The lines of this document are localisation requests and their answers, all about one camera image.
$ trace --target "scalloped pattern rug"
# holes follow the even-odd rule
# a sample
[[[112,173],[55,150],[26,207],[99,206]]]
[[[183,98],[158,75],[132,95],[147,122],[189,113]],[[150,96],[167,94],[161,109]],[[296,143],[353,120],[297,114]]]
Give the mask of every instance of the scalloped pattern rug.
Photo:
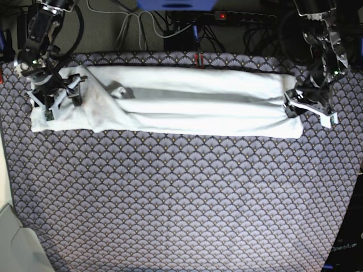
[[[194,52],[79,54],[71,66],[192,67]],[[275,58],[210,69],[304,75]],[[30,88],[3,65],[0,115],[15,210],[55,271],[320,271],[363,159],[363,76],[334,85],[340,124],[299,140],[30,131]]]

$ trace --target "white cloth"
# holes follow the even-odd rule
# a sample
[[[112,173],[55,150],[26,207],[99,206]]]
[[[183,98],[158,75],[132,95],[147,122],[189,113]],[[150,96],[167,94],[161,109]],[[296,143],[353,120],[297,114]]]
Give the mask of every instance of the white cloth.
[[[177,67],[95,66],[61,70],[87,76],[83,104],[66,98],[61,117],[46,122],[33,108],[32,131],[89,129],[216,136],[299,138],[300,118],[289,119],[283,94],[291,75]]]

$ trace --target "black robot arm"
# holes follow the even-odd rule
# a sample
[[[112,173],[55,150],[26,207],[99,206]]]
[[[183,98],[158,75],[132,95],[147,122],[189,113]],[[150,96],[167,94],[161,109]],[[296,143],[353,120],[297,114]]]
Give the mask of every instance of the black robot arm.
[[[68,63],[71,54],[81,42],[85,26],[77,1],[39,0],[39,2],[42,8],[29,25],[28,39],[23,50],[15,57],[14,65],[17,72],[27,77],[34,85],[34,90],[28,94],[36,101],[37,106],[44,108],[47,119],[52,120],[55,111],[52,106],[59,90],[66,90],[67,96],[73,100],[75,106],[82,103],[79,83],[83,79],[80,80],[77,75],[62,79],[59,70]],[[62,29],[65,12],[72,11],[76,12],[79,19],[78,37],[67,53],[59,55],[54,42]]]
[[[337,123],[332,108],[331,85],[346,76],[348,57],[337,30],[336,5],[333,0],[295,0],[299,16],[305,20],[303,37],[310,45],[314,63],[309,76],[285,94],[285,110],[294,118],[306,111],[320,115],[323,126]]]

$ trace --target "cloth fold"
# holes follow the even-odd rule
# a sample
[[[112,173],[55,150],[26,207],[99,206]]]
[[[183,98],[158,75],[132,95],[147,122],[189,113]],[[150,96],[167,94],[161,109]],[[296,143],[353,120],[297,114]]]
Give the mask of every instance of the cloth fold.
[[[66,98],[60,118],[31,113],[32,131],[88,129],[216,136],[299,138],[300,118],[282,107],[292,75],[178,67],[94,66],[65,68],[62,77],[87,76],[83,104]]]

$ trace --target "wire bundle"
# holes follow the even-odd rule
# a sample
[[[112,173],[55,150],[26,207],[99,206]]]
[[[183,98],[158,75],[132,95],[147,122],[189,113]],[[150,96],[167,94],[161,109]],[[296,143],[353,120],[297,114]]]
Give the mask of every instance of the wire bundle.
[[[253,50],[251,45],[253,41],[257,41]],[[278,44],[277,30],[264,25],[263,27],[256,27],[247,29],[243,35],[243,43],[245,47],[244,53],[247,55],[263,56],[264,52],[272,52],[272,55],[276,55],[280,51],[280,45]]]
[[[199,38],[199,42],[202,41],[203,39],[207,39],[210,42],[210,44],[212,45],[214,51],[217,51],[217,48],[215,45],[215,44],[217,44],[222,52],[224,52],[224,53],[226,52],[225,46],[219,41],[219,39],[217,39],[217,36],[214,33],[214,31],[212,30],[211,26],[204,25],[202,27],[202,30],[204,31],[204,33]]]
[[[160,24],[157,21],[157,19],[155,18],[155,16],[150,11],[143,11],[143,12],[141,12],[139,14],[135,14],[135,13],[129,13],[128,10],[126,10],[123,7],[121,7],[121,8],[123,8],[123,10],[126,10],[126,11],[100,11],[100,10],[93,9],[90,6],[90,0],[86,0],[86,2],[87,2],[88,9],[93,11],[93,12],[102,13],[102,14],[124,14],[124,15],[126,15],[126,17],[123,20],[123,24],[121,26],[120,33],[119,33],[119,35],[118,35],[118,37],[116,39],[116,46],[117,46],[118,49],[120,49],[123,46],[123,43],[124,43],[124,40],[126,38],[126,35],[127,35],[127,32],[128,32],[128,27],[129,27],[129,24],[131,22],[132,17],[135,17],[137,19],[138,32],[139,32],[139,41],[138,41],[138,43],[139,43],[140,50],[147,50],[146,36],[145,36],[145,31],[143,30],[143,24],[142,24],[142,20],[141,20],[141,16],[143,14],[148,14],[148,15],[151,16],[151,19],[153,21],[154,32],[158,37],[160,37],[162,39],[168,39],[168,38],[177,36],[177,35],[181,34],[182,32],[184,32],[185,30],[187,30],[188,28],[190,28],[192,26],[191,24],[189,24],[186,27],[184,27],[183,29],[181,29],[181,30],[179,30],[179,31],[177,31],[177,32],[175,32],[175,33],[173,33],[171,35],[163,36],[157,31],[157,26],[159,28],[161,28]]]

